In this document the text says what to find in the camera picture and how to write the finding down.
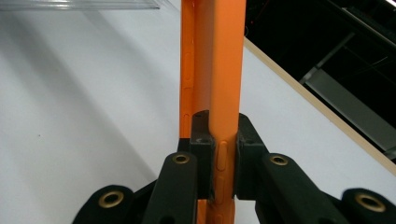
clear plastic object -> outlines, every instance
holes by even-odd
[[[0,11],[155,9],[156,0],[0,0]]]

